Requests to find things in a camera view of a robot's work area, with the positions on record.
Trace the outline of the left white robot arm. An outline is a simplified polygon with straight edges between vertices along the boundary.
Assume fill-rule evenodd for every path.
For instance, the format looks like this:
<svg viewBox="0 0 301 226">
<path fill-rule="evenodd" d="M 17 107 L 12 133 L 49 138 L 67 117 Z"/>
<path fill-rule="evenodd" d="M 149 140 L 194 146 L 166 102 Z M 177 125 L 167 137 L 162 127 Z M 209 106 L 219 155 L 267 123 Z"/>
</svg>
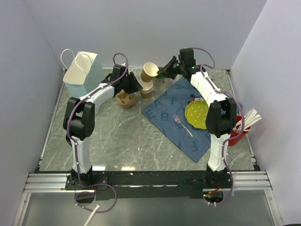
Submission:
<svg viewBox="0 0 301 226">
<path fill-rule="evenodd" d="M 135 92 L 142 89 L 135 74 L 129 72 L 123 65 L 115 65 L 112 73 L 85 96 L 68 100 L 63 120 L 66 130 L 66 140 L 72 146 L 73 166 L 71 180 L 82 189 L 89 189 L 93 185 L 92 163 L 89 157 L 90 136 L 95 129 L 95 114 L 101 105 L 112 97 L 128 100 L 132 105 Z"/>
</svg>

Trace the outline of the brown paper cup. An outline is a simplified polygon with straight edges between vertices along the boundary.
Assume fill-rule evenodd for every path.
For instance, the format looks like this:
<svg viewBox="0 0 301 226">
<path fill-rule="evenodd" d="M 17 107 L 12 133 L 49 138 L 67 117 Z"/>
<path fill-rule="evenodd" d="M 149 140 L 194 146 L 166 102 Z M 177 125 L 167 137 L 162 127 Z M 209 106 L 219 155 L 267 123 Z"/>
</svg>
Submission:
<svg viewBox="0 0 301 226">
<path fill-rule="evenodd" d="M 150 82 L 158 75 L 159 68 L 152 62 L 147 62 L 143 65 L 141 72 L 141 80 L 144 82 Z"/>
</svg>

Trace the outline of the brown pulp cup carrier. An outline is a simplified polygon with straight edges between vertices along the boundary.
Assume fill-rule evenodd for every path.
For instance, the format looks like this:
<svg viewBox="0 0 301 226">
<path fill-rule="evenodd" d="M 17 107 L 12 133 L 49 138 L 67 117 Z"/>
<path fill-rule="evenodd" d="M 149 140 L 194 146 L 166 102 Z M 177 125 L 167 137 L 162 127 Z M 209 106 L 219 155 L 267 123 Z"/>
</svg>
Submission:
<svg viewBox="0 0 301 226">
<path fill-rule="evenodd" d="M 135 93 L 129 94 L 125 92 L 123 89 L 116 95 L 117 103 L 123 108 L 129 108 L 133 106 L 136 101 Z"/>
</svg>

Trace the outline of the stack of brown paper cups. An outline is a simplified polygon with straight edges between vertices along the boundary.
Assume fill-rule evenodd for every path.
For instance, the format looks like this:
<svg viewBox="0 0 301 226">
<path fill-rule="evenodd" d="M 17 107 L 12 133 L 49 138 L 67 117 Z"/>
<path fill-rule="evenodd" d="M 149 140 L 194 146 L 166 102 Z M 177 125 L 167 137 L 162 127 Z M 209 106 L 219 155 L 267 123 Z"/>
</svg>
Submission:
<svg viewBox="0 0 301 226">
<path fill-rule="evenodd" d="M 144 82 L 142 79 L 140 79 L 138 82 L 142 87 L 142 89 L 139 90 L 141 98 L 150 99 L 152 97 L 153 82 Z"/>
</svg>

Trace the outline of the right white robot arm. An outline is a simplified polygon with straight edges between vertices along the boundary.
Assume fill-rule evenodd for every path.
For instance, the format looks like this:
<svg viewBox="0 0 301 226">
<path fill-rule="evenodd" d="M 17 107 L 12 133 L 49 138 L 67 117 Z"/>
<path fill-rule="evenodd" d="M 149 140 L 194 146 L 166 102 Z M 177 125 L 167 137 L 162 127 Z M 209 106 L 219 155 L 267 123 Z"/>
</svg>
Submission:
<svg viewBox="0 0 301 226">
<path fill-rule="evenodd" d="M 178 57 L 172 59 L 157 74 L 175 79 L 182 75 L 206 101 L 209 109 L 206 117 L 206 127 L 211 135 L 210 157 L 206 169 L 206 184 L 217 187 L 223 179 L 228 179 L 230 169 L 226 163 L 228 143 L 236 125 L 237 107 L 234 97 L 219 89 L 209 77 L 205 67 L 213 65 L 198 65 L 194 57 L 194 48 L 179 50 Z"/>
</svg>

